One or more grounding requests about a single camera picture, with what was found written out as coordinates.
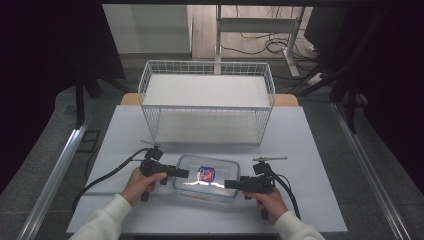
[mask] container lid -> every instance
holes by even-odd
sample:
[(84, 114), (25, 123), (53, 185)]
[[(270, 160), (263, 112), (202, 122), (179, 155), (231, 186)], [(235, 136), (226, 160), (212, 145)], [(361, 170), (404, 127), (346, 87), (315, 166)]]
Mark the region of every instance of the container lid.
[(208, 157), (183, 155), (177, 168), (188, 170), (188, 178), (175, 178), (174, 188), (192, 194), (218, 198), (233, 198), (235, 189), (224, 188), (225, 180), (238, 180), (240, 166), (237, 162)]

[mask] logo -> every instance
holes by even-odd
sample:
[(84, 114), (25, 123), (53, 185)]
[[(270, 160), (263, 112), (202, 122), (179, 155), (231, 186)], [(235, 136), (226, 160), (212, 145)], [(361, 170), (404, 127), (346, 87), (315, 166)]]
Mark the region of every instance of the logo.
[(200, 167), (197, 171), (197, 180), (204, 182), (213, 182), (215, 179), (215, 169), (211, 167)]

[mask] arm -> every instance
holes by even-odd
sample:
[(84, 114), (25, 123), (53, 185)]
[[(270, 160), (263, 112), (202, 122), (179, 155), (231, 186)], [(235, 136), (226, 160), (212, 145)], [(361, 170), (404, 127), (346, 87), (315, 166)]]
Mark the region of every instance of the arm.
[(274, 224), (284, 240), (323, 240), (324, 237), (311, 225), (306, 225), (287, 209), (277, 188), (269, 194), (247, 193), (246, 196), (256, 198), (257, 208), (265, 208), (269, 212), (269, 221)]
[(166, 173), (145, 177), (139, 168), (134, 169), (121, 194), (116, 194), (104, 208), (90, 214), (86, 223), (72, 235), (71, 239), (118, 239), (121, 235), (122, 221), (140, 201), (143, 192), (152, 192), (154, 183), (165, 177)]

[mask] person's left hand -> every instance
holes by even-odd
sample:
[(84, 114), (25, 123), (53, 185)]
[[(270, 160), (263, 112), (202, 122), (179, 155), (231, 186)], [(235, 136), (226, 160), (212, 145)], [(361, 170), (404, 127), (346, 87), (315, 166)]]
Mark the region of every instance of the person's left hand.
[(131, 206), (135, 206), (140, 201), (141, 195), (144, 193), (144, 191), (153, 192), (155, 189), (155, 182), (160, 181), (166, 177), (166, 173), (156, 173), (150, 177), (146, 177), (137, 167), (132, 171), (127, 185), (121, 192), (121, 196), (124, 197), (131, 204)]

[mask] white table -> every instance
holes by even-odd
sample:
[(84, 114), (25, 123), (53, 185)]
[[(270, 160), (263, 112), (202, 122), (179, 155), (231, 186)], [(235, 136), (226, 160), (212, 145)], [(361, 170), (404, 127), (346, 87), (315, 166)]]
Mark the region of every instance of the white table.
[[(115, 169), (138, 149), (149, 147), (140, 140), (151, 136), (140, 106), (117, 106), (88, 182)], [(347, 231), (334, 193), (301, 107), (274, 107), (260, 146), (174, 145), (162, 148), (161, 162), (176, 165), (184, 154), (234, 160), (241, 175), (254, 176), (252, 159), (282, 157), (272, 161), (274, 172), (286, 176), (296, 196), (302, 220), (320, 232)], [(67, 232), (75, 232), (88, 214), (106, 205), (124, 188), (131, 162), (111, 178), (91, 188), (80, 200)], [(287, 206), (293, 206), (281, 186)], [(140, 203), (125, 218), (122, 232), (127, 234), (272, 234), (273, 226), (260, 219), (254, 200), (238, 193), (228, 204), (190, 199), (175, 193), (172, 182), (157, 185), (147, 203)]]

